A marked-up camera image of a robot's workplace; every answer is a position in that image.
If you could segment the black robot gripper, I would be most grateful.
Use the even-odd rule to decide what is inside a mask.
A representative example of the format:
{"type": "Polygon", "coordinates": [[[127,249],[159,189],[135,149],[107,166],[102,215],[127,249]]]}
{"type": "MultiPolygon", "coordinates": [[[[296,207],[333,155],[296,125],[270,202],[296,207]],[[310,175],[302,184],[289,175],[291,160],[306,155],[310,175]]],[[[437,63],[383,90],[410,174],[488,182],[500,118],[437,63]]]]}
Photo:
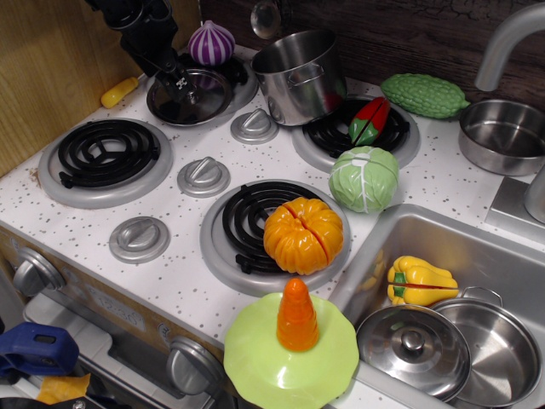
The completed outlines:
{"type": "Polygon", "coordinates": [[[147,76],[155,75],[173,102],[197,104],[197,86],[185,66],[177,63],[173,48],[178,26],[170,2],[94,0],[88,5],[102,13],[110,29],[121,33],[122,49],[147,76]]]}

